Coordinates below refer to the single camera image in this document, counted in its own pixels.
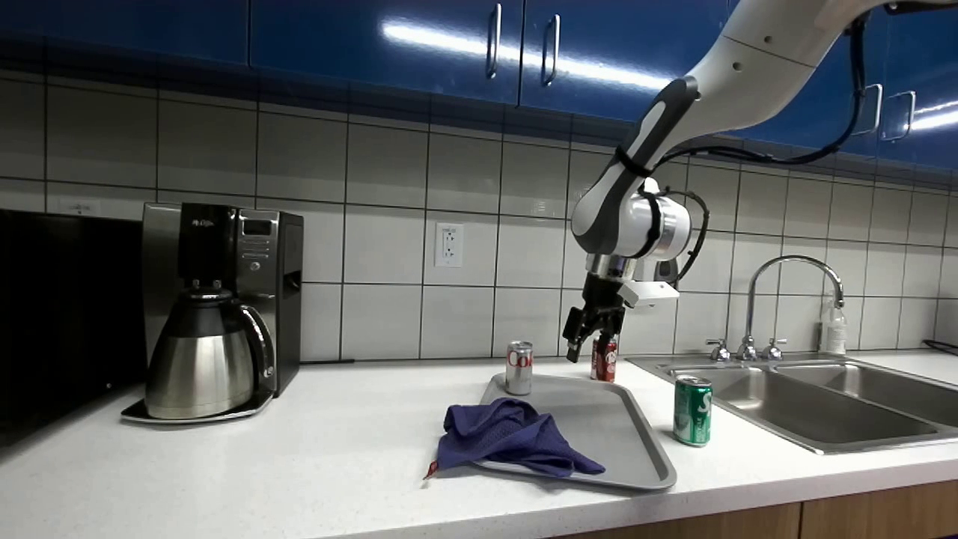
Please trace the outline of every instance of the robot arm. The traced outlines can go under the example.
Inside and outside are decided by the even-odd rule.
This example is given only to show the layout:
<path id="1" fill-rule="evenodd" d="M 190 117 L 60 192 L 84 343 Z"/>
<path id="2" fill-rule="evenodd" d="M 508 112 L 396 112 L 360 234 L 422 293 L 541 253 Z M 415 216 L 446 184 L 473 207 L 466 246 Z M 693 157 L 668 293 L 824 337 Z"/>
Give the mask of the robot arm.
<path id="1" fill-rule="evenodd" d="M 626 307 L 634 302 L 629 278 L 638 262 L 669 262 L 686 246 L 687 213 L 657 195 L 650 178 L 654 166 L 690 138 L 774 117 L 809 84 L 845 28 L 879 3 L 740 0 L 707 57 L 653 100 L 634 142 L 617 150 L 571 216 L 571 234 L 593 266 L 583 308 L 571 308 L 563 331 L 569 359 L 577 359 L 581 343 L 593 334 L 598 347 L 620 334 Z"/>

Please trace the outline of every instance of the stainless steel sink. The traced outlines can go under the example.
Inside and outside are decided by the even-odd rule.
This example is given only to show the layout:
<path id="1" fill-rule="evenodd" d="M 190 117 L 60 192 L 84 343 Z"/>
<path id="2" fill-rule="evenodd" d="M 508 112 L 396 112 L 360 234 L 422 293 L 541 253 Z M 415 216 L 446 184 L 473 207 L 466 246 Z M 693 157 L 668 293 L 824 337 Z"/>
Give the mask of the stainless steel sink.
<path id="1" fill-rule="evenodd" d="M 958 391 L 861 364 L 779 364 L 774 374 L 958 428 Z"/>
<path id="2" fill-rule="evenodd" d="M 827 370 L 809 364 L 780 373 L 779 367 L 713 364 L 662 370 L 657 374 L 668 377 L 677 373 L 707 377 L 719 409 L 815 454 L 855 454 L 951 436 L 945 425 L 845 394 L 845 386 L 852 386 L 851 377 L 827 374 Z"/>

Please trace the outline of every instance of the wooden lower cabinet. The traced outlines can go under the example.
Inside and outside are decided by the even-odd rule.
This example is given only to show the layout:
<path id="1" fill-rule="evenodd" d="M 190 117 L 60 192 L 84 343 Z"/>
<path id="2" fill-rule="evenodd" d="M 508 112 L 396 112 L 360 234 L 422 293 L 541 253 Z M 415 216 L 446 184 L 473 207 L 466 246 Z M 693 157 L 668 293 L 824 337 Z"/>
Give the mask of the wooden lower cabinet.
<path id="1" fill-rule="evenodd" d="M 586 534 L 589 539 L 797 539 L 800 503 Z"/>
<path id="2" fill-rule="evenodd" d="M 958 536 L 958 484 L 803 503 L 800 539 Z"/>
<path id="3" fill-rule="evenodd" d="M 586 539 L 958 539 L 958 484 L 583 534 Z"/>

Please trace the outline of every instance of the countertop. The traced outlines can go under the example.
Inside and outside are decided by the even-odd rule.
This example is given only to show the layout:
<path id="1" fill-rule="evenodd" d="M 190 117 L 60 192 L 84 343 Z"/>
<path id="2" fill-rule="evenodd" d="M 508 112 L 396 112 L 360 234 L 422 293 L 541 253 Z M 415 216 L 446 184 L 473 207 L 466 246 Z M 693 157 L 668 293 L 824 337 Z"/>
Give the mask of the countertop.
<path id="1" fill-rule="evenodd" d="M 860 358 L 958 385 L 958 358 Z M 448 406 L 476 406 L 499 364 L 315 367 L 259 416 L 199 428 L 119 422 L 116 397 L 0 454 L 2 539 L 48 536 L 556 536 L 958 481 L 958 439 L 815 457 L 723 412 L 704 451 L 669 439 L 669 385 L 622 364 L 677 487 L 586 491 L 481 470 L 422 484 Z M 586 367 L 538 364 L 586 377 Z"/>

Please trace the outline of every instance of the blue cloth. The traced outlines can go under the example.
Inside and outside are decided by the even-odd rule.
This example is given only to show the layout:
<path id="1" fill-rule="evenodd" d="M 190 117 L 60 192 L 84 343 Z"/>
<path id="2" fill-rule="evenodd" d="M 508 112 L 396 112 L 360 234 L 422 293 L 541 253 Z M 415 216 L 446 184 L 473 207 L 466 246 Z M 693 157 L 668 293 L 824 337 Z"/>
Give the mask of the blue cloth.
<path id="1" fill-rule="evenodd" d="M 550 416 L 538 416 L 526 401 L 496 400 L 476 409 L 448 409 L 446 436 L 436 451 L 436 470 L 473 463 L 524 466 L 544 481 L 571 475 L 604 475 L 598 463 L 575 454 Z"/>

